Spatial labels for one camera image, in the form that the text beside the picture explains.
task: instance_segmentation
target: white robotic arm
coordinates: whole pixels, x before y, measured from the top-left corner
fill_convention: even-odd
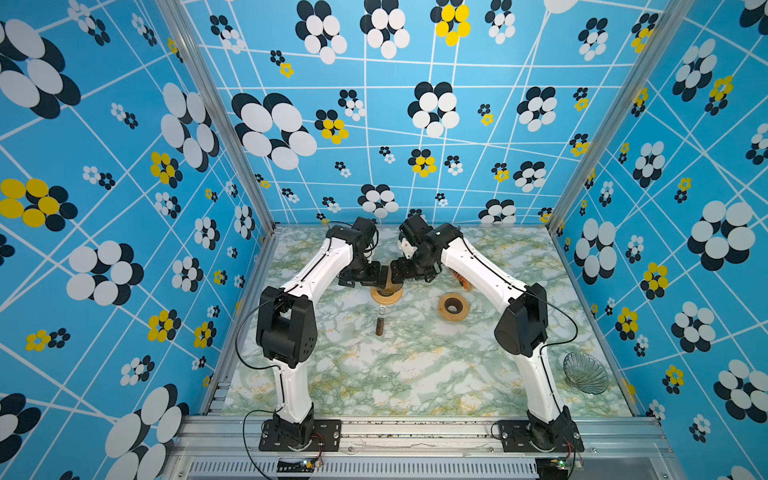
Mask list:
[[[388,267],[370,261],[375,232],[376,225],[363,218],[351,227],[335,225],[297,275],[279,289],[268,286],[261,294],[256,341],[277,367],[275,384],[280,387],[273,420],[288,445],[306,445],[313,429],[306,360],[317,341],[314,303],[337,277],[343,286],[386,284]]]
[[[461,274],[488,297],[499,313],[525,291],[526,285],[493,264],[463,237],[456,238],[442,251],[443,265]],[[563,409],[554,377],[549,368],[544,343],[539,343],[530,357],[513,355],[528,397],[528,411],[544,422],[556,419]]]
[[[576,449],[583,451],[576,424],[558,393],[549,366],[544,287],[537,283],[528,286],[500,269],[449,223],[433,229],[414,216],[400,226],[400,231],[399,244],[405,257],[391,263],[392,282],[408,278],[432,281],[437,275],[435,266],[442,264],[488,297],[502,314],[494,336],[511,353],[525,386],[534,445],[549,450],[566,435]]]

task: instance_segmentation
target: orange object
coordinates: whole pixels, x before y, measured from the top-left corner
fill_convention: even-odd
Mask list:
[[[471,292],[474,289],[472,284],[466,278],[461,276],[461,274],[457,273],[453,269],[449,269],[449,270],[451,270],[451,273],[453,273],[453,276],[455,276],[456,279],[458,280],[458,284],[461,285],[462,287],[464,287],[464,290],[466,290],[468,292]]]

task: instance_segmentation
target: vent slot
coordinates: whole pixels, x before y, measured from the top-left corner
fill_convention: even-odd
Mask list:
[[[277,458],[254,459],[271,478],[276,478]],[[464,480],[477,478],[538,478],[532,458],[324,458],[313,478],[436,478]],[[187,480],[252,480],[258,475],[247,457],[196,457]]]

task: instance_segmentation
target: black mounting plate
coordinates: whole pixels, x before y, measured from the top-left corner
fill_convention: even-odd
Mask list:
[[[324,439],[324,445],[318,445],[317,439],[312,439],[310,446],[308,446],[303,452],[319,452],[319,447],[323,447],[324,452],[338,452],[339,451],[339,439],[341,437],[341,420],[318,420],[315,419],[314,426],[312,428],[312,434],[319,433]],[[264,422],[263,433],[261,435],[261,441],[259,442],[259,450],[261,452],[295,452],[284,442],[281,442],[277,435],[277,428],[273,425],[273,420],[266,420]]]
[[[498,425],[499,432],[495,435],[500,435],[502,438],[502,446],[504,447],[504,453],[521,452],[521,453],[536,453],[541,452],[531,444],[531,433],[528,430],[528,420],[499,420]],[[561,445],[556,445],[552,452],[555,453],[568,453],[568,443],[563,439]]]

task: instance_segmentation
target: marble tabletop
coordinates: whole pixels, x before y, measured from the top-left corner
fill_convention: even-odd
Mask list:
[[[267,284],[279,287],[316,253],[325,228],[281,227]],[[545,228],[465,227],[465,238],[490,260],[527,284],[539,282],[550,302],[577,322],[577,339],[549,349],[555,381],[574,417],[631,416],[613,375],[606,392],[589,395],[565,382],[565,355],[582,351],[607,367],[594,331]],[[374,260],[389,263],[402,255],[398,230],[379,228]],[[431,283],[405,285],[402,299],[388,307],[383,336],[376,336],[379,306],[367,287],[332,284],[315,305],[318,340],[309,362],[310,396],[316,415],[525,416],[526,396],[511,356],[493,336],[499,314],[477,290],[465,292],[449,271]],[[461,322],[443,319],[441,296],[462,294],[470,313]],[[549,342],[569,339],[570,320],[549,309]],[[266,366],[255,342],[256,321],[248,329],[245,360]],[[238,366],[223,415],[275,408],[271,371]]]

